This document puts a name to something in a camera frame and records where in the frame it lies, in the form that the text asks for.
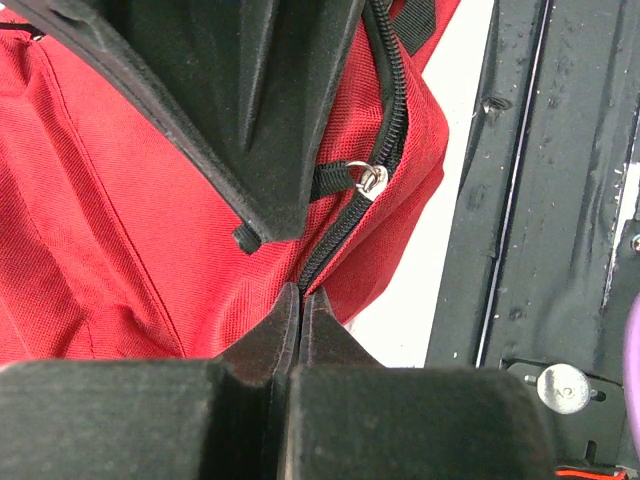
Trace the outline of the red student backpack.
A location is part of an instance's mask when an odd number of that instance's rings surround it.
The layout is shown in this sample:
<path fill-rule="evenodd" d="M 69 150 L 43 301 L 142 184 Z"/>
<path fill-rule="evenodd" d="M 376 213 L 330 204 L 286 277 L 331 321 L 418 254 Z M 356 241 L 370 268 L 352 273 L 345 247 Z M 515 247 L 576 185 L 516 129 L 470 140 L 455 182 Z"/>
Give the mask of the red student backpack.
<path fill-rule="evenodd" d="M 302 233 L 254 253 L 185 154 L 86 61 L 1 5 L 1 359 L 206 358 L 282 288 L 341 322 L 391 281 L 443 177 L 422 73 L 454 1 L 364 8 L 317 151 Z"/>

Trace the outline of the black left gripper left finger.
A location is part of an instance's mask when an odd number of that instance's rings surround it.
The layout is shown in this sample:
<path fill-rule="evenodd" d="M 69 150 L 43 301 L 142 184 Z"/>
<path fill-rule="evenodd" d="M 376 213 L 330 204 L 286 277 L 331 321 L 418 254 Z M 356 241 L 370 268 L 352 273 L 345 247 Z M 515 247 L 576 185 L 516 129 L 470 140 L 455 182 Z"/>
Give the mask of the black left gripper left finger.
<path fill-rule="evenodd" d="M 205 360 L 32 361 L 1 370 L 5 479 L 273 479 L 299 292 Z"/>

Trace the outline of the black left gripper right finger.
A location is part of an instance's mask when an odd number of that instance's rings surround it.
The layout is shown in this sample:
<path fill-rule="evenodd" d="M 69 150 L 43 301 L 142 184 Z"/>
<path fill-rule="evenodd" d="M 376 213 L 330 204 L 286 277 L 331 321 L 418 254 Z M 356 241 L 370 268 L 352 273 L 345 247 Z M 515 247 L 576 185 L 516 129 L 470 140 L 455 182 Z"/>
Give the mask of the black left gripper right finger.
<path fill-rule="evenodd" d="M 524 384 L 500 370 L 388 368 L 308 297 L 287 399 L 291 479 L 550 479 Z"/>

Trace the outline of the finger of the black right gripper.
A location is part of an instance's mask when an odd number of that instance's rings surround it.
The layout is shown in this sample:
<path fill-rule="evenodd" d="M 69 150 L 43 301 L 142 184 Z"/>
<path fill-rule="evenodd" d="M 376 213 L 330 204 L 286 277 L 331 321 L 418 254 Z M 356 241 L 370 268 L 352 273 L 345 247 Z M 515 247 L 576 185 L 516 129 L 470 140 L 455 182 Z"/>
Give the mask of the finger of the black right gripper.
<path fill-rule="evenodd" d="M 86 61 L 215 187 L 265 242 L 257 154 L 265 123 L 262 1 L 11 1 L 9 8 Z"/>
<path fill-rule="evenodd" d="M 243 1 L 239 9 L 242 217 L 264 240 L 301 235 L 314 163 L 361 1 Z"/>

